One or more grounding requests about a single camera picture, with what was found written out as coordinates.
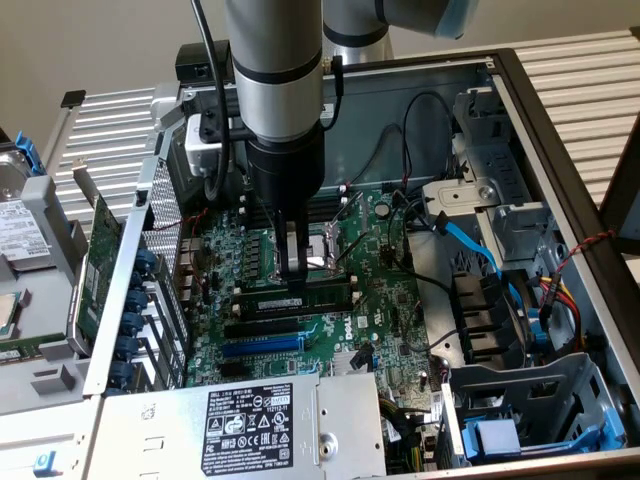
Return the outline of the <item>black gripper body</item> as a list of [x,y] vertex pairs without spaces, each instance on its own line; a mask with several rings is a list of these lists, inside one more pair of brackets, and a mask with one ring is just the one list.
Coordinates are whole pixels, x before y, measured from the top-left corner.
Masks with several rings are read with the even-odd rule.
[[314,196],[325,178],[325,132],[316,123],[287,142],[245,142],[249,173],[261,200],[276,211],[296,211]]

